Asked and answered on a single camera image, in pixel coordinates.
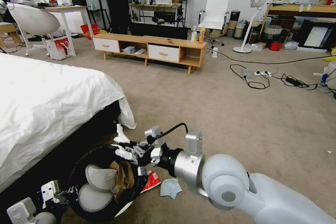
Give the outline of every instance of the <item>white chair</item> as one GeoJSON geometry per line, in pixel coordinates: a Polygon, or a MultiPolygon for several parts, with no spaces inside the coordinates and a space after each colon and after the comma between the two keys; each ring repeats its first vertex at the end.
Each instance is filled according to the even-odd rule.
{"type": "Polygon", "coordinates": [[[51,33],[57,31],[60,27],[58,19],[49,12],[43,11],[43,9],[27,5],[10,3],[7,4],[7,8],[22,34],[28,32],[31,35],[39,35],[42,37],[43,45],[34,44],[33,48],[26,50],[26,56],[30,56],[30,52],[32,51],[41,49],[48,50],[46,40],[43,36],[49,34],[52,38],[51,33]]]}
{"type": "Polygon", "coordinates": [[[222,43],[222,46],[224,45],[222,41],[213,39],[211,35],[213,30],[223,30],[226,23],[226,16],[228,14],[228,4],[229,0],[208,0],[205,10],[199,12],[198,27],[202,27],[202,25],[204,25],[204,27],[210,31],[209,37],[204,38],[205,41],[210,40],[211,44],[217,41],[222,43]],[[204,12],[205,15],[203,22],[200,23],[202,12],[204,12]]]}

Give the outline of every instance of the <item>red packet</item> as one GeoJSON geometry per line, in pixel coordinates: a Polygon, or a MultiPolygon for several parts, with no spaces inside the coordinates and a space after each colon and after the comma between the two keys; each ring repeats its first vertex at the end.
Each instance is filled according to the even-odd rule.
{"type": "Polygon", "coordinates": [[[161,180],[159,179],[158,175],[156,174],[155,171],[148,171],[148,181],[141,193],[148,191],[155,186],[161,184],[161,180]]]}

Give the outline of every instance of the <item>plastic bottle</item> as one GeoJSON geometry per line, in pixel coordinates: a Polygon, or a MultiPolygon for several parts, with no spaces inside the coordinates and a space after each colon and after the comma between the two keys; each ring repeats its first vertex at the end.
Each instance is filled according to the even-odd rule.
{"type": "Polygon", "coordinates": [[[192,28],[192,33],[191,33],[191,42],[196,42],[197,40],[197,31],[196,31],[196,26],[192,28]]]}
{"type": "Polygon", "coordinates": [[[198,39],[198,42],[200,44],[203,44],[204,42],[204,33],[205,33],[205,28],[204,28],[204,25],[202,25],[202,28],[199,31],[199,39],[198,39]]]}

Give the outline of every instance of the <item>white floor fan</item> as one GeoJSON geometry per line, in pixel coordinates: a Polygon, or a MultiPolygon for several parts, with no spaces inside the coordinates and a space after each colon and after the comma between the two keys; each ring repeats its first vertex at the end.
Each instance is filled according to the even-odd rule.
{"type": "Polygon", "coordinates": [[[249,36],[249,32],[251,30],[251,26],[253,23],[253,20],[255,19],[255,17],[259,14],[259,12],[263,9],[264,3],[266,0],[251,0],[251,8],[257,8],[257,11],[255,12],[255,14],[252,16],[250,24],[248,25],[245,37],[244,37],[244,41],[243,44],[241,45],[241,47],[234,47],[233,50],[237,53],[250,53],[251,49],[250,48],[245,48],[245,44],[246,44],[246,40],[247,37],[249,36]]]}

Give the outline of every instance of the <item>power strip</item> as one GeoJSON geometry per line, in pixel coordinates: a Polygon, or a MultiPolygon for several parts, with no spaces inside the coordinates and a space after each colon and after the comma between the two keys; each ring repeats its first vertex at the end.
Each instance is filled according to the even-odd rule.
{"type": "Polygon", "coordinates": [[[268,71],[261,71],[261,72],[257,71],[257,72],[254,72],[254,76],[261,76],[261,75],[272,77],[271,73],[268,72],[268,71]]]}

